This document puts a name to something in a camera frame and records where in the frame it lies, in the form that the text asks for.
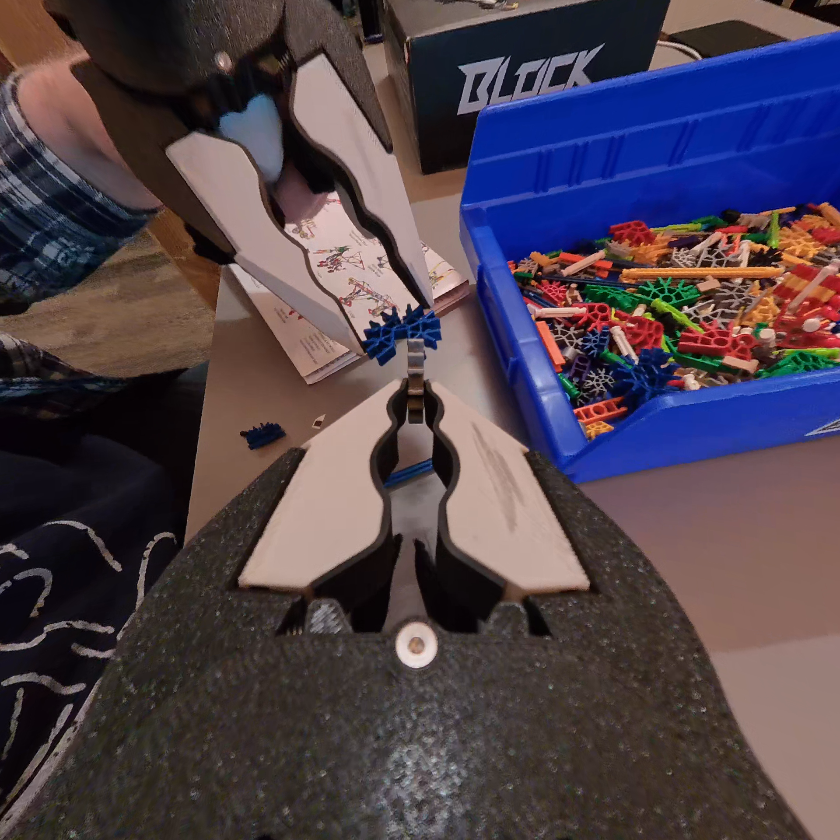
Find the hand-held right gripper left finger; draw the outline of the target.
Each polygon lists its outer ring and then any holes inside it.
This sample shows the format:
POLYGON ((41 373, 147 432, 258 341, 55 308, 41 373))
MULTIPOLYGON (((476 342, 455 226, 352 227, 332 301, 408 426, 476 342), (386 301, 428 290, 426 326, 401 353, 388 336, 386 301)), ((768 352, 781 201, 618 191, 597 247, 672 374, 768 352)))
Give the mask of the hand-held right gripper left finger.
POLYGON ((238 586, 332 598, 346 612, 383 592, 399 552, 384 480, 402 425, 393 380, 310 439, 238 586))

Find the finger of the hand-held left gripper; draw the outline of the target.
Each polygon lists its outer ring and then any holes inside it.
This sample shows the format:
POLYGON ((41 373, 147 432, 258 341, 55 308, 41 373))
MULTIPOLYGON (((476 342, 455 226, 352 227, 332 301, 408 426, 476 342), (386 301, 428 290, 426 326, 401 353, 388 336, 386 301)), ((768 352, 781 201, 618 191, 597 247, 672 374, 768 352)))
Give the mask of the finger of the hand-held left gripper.
POLYGON ((306 249, 275 218, 245 147, 194 132, 170 145, 166 156, 233 247, 236 265, 331 340, 362 354, 338 299, 313 274, 306 249))
POLYGON ((376 238, 408 294, 425 308, 434 293, 400 166, 322 52, 292 73, 289 118, 335 182, 345 213, 376 238))

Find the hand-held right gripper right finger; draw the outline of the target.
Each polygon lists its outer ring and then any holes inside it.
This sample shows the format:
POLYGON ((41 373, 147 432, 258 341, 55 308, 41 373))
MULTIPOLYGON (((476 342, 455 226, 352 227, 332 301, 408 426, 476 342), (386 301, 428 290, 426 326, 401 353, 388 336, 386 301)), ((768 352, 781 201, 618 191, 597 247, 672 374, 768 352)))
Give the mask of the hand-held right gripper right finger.
POLYGON ((485 622, 502 602, 588 592, 531 450, 438 382, 425 383, 424 403, 444 485, 435 550, 444 593, 485 622))

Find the blue plastic rod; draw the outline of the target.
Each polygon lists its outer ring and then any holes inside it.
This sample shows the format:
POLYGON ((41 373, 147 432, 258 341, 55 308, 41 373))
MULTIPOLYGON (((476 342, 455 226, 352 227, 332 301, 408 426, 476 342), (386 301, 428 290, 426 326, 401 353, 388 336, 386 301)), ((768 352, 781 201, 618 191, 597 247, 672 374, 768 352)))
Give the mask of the blue plastic rod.
POLYGON ((384 481, 385 488, 395 488, 407 482, 421 478, 434 471, 434 462, 431 458, 420 461, 403 469, 393 471, 384 481))

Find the grey snowflake connector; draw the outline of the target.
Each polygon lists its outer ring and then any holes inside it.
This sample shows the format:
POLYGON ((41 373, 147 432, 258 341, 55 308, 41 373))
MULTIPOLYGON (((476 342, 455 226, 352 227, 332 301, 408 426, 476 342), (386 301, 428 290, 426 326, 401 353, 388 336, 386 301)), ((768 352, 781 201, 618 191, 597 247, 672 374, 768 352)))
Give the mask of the grey snowflake connector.
POLYGON ((423 338, 406 341, 406 418, 415 425, 424 422, 425 342, 423 338))

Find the blue double snowflake connector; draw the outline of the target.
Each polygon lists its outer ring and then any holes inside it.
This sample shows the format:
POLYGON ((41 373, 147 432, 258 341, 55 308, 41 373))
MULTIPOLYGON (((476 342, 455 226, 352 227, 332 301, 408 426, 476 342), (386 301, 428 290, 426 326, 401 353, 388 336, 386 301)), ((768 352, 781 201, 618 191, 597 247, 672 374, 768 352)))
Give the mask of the blue double snowflake connector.
POLYGON ((396 356, 400 341, 421 340, 425 348, 436 350, 442 339, 440 320, 434 310, 407 306, 404 314, 393 308, 382 314, 381 322, 370 322, 361 346, 368 358, 384 365, 396 356))

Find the blue plastic bin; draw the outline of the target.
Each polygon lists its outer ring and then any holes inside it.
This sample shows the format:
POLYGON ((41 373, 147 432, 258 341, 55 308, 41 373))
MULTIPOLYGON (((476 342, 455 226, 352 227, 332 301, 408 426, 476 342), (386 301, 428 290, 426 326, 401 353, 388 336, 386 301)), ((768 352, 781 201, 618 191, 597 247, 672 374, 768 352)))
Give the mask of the blue plastic bin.
POLYGON ((656 397, 586 440, 508 262, 610 226, 838 207, 838 34, 479 116, 461 202, 479 303, 530 445, 578 481, 838 436, 838 371, 656 397))

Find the person's left forearm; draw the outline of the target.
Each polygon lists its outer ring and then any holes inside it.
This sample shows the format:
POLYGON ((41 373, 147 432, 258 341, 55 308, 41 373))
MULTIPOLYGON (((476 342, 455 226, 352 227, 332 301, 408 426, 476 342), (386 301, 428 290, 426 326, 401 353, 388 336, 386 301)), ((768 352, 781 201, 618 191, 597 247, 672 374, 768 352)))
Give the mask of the person's left forearm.
POLYGON ((38 138, 19 105, 22 79, 2 82, 3 315, 78 286, 156 215, 113 201, 38 138))

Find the person's left hand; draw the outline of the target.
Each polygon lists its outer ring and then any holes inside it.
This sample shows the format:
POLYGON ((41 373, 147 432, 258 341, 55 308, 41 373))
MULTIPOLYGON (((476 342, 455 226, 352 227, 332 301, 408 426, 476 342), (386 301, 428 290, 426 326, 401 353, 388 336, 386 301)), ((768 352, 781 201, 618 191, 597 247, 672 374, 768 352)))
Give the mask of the person's left hand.
POLYGON ((157 212, 161 202, 126 165, 86 89, 73 75, 88 60, 83 49, 18 72, 17 101, 28 126, 91 186, 128 209, 157 212))

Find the black printed cardboard box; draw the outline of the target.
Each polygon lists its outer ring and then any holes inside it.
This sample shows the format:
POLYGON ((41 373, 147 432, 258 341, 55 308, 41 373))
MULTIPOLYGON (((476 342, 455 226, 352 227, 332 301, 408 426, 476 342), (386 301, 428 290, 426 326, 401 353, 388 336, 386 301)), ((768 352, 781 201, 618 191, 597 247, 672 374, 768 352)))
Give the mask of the black printed cardboard box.
POLYGON ((645 71, 670 1, 379 2, 424 174, 467 164, 478 113, 645 71))

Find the toy instruction booklet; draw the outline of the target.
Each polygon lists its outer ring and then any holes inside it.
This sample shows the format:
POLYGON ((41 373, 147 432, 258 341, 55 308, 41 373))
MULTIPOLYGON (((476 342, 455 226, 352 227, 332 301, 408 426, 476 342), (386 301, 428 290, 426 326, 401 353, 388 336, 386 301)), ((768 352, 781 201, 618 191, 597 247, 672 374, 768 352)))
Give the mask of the toy instruction booklet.
MULTIPOLYGON (((382 322, 394 308, 405 313, 407 306, 416 306, 391 269, 382 244, 357 230, 337 193, 329 195, 316 216, 287 225, 286 233, 304 245, 310 267, 338 297, 361 340, 370 322, 382 322)), ((239 266, 231 271, 308 385, 360 358, 332 341, 239 266)))

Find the person's black printed shirt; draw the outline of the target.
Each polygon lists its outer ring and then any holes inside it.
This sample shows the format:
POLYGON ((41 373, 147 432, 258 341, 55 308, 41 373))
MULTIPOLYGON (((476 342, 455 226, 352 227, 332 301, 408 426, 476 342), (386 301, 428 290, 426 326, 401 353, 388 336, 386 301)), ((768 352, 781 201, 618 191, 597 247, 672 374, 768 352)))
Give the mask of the person's black printed shirt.
POLYGON ((207 364, 91 410, 2 419, 1 802, 12 821, 81 726, 130 620, 180 550, 207 364))

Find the person's plaid overshirt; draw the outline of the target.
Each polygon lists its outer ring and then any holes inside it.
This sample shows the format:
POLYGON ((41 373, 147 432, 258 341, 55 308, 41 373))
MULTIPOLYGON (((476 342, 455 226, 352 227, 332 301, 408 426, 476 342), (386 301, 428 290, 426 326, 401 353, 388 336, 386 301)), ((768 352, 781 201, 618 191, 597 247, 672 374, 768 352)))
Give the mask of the person's plaid overshirt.
POLYGON ((84 413, 130 381, 93 374, 36 345, 1 334, 1 417, 53 421, 84 413))

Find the pile of colourful construction pieces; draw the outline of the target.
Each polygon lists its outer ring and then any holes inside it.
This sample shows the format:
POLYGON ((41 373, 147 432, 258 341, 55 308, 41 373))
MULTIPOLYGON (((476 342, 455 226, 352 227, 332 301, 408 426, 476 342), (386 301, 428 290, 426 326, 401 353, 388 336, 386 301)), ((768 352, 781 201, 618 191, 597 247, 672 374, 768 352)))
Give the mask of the pile of colourful construction pieces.
POLYGON ((839 212, 632 220, 507 266, 588 442, 656 397, 838 371, 839 212))

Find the black flat pad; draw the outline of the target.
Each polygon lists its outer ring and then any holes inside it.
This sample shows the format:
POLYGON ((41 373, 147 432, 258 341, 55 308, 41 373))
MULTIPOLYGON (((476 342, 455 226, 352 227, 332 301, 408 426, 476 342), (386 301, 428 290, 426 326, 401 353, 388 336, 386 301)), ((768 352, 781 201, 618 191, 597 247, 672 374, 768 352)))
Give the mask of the black flat pad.
POLYGON ((659 44, 699 60, 777 45, 788 40, 754 24, 731 19, 681 30, 670 34, 659 44))

